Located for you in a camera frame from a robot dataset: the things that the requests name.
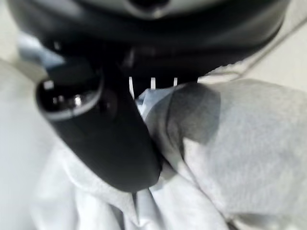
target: round opening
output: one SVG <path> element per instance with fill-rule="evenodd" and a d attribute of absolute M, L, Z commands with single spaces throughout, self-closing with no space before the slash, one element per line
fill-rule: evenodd
<path fill-rule="evenodd" d="M 152 10 L 163 7 L 169 3 L 170 0 L 129 0 L 135 7 Z"/>

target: white cloth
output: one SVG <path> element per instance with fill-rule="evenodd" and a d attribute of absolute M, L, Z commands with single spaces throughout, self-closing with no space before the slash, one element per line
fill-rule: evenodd
<path fill-rule="evenodd" d="M 167 160 L 158 184 L 121 192 L 59 142 L 35 199 L 38 229 L 227 230 L 249 214 L 307 227 L 304 93 L 240 80 L 147 91 L 143 102 L 155 105 L 146 122 Z"/>

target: gray fabric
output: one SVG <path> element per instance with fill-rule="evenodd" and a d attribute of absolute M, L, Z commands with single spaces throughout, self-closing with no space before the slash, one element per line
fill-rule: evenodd
<path fill-rule="evenodd" d="M 306 221 L 305 93 L 255 80 L 191 84 L 156 105 L 146 123 L 175 171 L 223 214 Z"/>

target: white surface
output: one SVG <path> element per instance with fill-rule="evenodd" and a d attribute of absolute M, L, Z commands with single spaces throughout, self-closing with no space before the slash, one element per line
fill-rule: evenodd
<path fill-rule="evenodd" d="M 35 108 L 34 84 L 0 61 L 0 229 L 31 230 L 28 204 L 54 135 Z"/>

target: wrinkled cloth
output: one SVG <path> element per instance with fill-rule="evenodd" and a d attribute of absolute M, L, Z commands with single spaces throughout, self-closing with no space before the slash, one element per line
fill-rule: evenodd
<path fill-rule="evenodd" d="M 121 192 L 59 141 L 32 209 L 39 230 L 227 230 L 249 215 L 306 229 L 305 93 L 239 80 L 148 90 L 147 101 L 165 157 L 158 184 Z"/>

